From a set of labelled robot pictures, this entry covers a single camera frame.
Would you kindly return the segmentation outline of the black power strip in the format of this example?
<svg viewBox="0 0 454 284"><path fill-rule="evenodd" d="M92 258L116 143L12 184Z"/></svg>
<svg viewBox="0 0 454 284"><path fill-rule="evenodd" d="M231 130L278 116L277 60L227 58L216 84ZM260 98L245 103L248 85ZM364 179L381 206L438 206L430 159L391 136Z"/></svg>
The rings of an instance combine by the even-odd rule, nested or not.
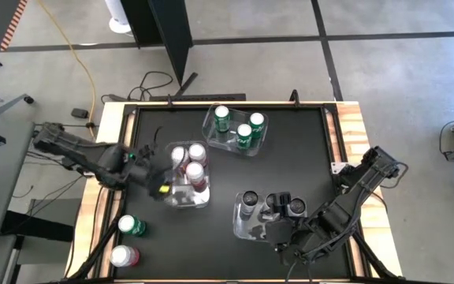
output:
<svg viewBox="0 0 454 284"><path fill-rule="evenodd" d="M209 95L160 95L151 96L151 102L184 102L184 101L246 101L245 93L209 94Z"/></svg>

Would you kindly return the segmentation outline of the white cylindrical stand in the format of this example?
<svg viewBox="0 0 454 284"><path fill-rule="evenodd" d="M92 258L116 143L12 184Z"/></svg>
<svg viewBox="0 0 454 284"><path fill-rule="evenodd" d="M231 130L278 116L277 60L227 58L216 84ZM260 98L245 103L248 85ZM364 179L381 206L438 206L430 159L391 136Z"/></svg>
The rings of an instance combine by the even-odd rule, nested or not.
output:
<svg viewBox="0 0 454 284"><path fill-rule="evenodd" d="M132 36L132 29L128 22L121 0L105 0L110 12L109 27L112 32Z"/></svg>

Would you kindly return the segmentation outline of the clear plastic storage bin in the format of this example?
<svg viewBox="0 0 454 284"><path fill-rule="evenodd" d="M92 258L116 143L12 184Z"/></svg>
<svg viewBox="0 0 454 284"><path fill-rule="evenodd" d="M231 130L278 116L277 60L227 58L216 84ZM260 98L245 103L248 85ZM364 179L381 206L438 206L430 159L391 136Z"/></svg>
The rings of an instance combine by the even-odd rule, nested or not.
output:
<svg viewBox="0 0 454 284"><path fill-rule="evenodd" d="M175 147L182 146L187 150L192 144L199 143L203 145L207 152L207 164L204 167L207 187L203 192L196 192L190 184L186 172L184 175L183 185L171 185L169 195L164 201L171 207L175 208L201 208L207 206L210 200L210 169L209 169L209 150L205 142L198 140L188 140L172 142L166 146L166 151L172 151Z"/></svg>
<svg viewBox="0 0 454 284"><path fill-rule="evenodd" d="M259 201L255 207L255 210L251 215L243 215L240 212L240 204L241 204L241 198L242 195L245 192L240 192L236 196L236 202L234 204L234 211L233 211L233 232L234 234L240 238L240 239L245 239L245 240L250 240L250 241L266 241L266 224L267 222L260 222L258 220L258 215L260 211L267 211L269 210L268 208L265 207L265 196L261 196L258 193L259 196ZM282 216L280 216L276 212L276 200L274 203L274 208L272 210L269 210L274 214L277 214L278 217L283 217L284 213Z"/></svg>
<svg viewBox="0 0 454 284"><path fill-rule="evenodd" d="M266 138L266 133L269 128L269 118L266 114L261 113L265 117L266 126L263 131L263 134L260 138L255 139L252 137L251 146L249 149L239 149L236 145L236 131L239 125L249 124L249 118L253 113L259 112L246 112L242 110L236 110L232 107L223 105L229 108L230 112L230 129L226 133L220 133L216 130L214 124L214 110L216 107L223 105L219 103L213 104L203 120L203 136L206 139L206 142L214 148L219 148L226 151L231 151L237 154L246 155L246 156L255 156L259 153L260 148L264 144Z"/></svg>

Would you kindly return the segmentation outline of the black flat panel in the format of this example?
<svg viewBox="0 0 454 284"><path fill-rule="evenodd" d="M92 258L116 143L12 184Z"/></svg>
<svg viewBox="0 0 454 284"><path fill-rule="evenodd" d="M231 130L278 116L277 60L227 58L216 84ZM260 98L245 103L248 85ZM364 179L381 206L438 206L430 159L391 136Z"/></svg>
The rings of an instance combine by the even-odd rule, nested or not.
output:
<svg viewBox="0 0 454 284"><path fill-rule="evenodd" d="M59 222L7 211L0 228L0 235L10 234L70 242L73 240L74 228Z"/></svg>

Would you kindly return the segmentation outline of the black partition panel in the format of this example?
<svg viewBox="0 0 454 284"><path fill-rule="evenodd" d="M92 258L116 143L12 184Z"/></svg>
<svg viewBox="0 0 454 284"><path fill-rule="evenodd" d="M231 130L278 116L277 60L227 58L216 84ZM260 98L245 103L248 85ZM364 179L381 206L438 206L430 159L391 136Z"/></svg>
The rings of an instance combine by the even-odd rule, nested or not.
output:
<svg viewBox="0 0 454 284"><path fill-rule="evenodd" d="M197 73L184 79L189 50L194 46L185 0L121 0L137 47L163 45L180 88L185 93Z"/></svg>

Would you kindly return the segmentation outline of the white red Spindrift can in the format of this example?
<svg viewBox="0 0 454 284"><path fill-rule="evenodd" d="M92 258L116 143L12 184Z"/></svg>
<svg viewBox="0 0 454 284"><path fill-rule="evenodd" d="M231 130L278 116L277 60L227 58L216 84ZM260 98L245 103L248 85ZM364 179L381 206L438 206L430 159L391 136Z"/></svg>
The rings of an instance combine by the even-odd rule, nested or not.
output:
<svg viewBox="0 0 454 284"><path fill-rule="evenodd" d="M188 149L188 154L192 162L197 162L203 167L207 164L207 152L203 145L199 143L192 144Z"/></svg>
<svg viewBox="0 0 454 284"><path fill-rule="evenodd" d="M188 154L188 150L182 146L175 147L171 151L171 159L173 164L173 169L176 172L180 172L184 174L186 172L186 168L190 163L190 157Z"/></svg>
<svg viewBox="0 0 454 284"><path fill-rule="evenodd" d="M186 176L196 192L203 192L206 189L206 175L204 168L200 163L189 163L186 167Z"/></svg>
<svg viewBox="0 0 454 284"><path fill-rule="evenodd" d="M140 253L137 249L127 245L118 245L110 254L110 262L115 267L134 266L139 262Z"/></svg>

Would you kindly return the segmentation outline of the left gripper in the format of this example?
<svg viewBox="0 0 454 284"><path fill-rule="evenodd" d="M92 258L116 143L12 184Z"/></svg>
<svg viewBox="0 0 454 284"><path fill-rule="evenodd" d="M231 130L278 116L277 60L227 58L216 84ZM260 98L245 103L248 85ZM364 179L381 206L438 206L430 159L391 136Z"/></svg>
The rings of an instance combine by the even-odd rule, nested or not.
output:
<svg viewBox="0 0 454 284"><path fill-rule="evenodd" d="M145 145L138 150L137 161L133 168L133 182L148 191L154 200L162 201L168 195L160 193L162 185L183 185L184 175L174 172L172 163L177 161L175 151L159 151L155 147Z"/></svg>

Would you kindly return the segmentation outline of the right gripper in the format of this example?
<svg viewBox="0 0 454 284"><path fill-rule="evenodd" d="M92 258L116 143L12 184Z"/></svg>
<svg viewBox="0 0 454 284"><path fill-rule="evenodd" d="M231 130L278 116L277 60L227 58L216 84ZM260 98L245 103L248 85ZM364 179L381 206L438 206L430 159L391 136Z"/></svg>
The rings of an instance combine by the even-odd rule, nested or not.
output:
<svg viewBox="0 0 454 284"><path fill-rule="evenodd" d="M292 222L292 236L288 243L277 244L276 253L279 255L316 255L320 252L320 233L318 232L318 221L312 218L290 217L290 203L292 201L289 192L276 194L276 212L283 217L276 219L287 219Z"/></svg>

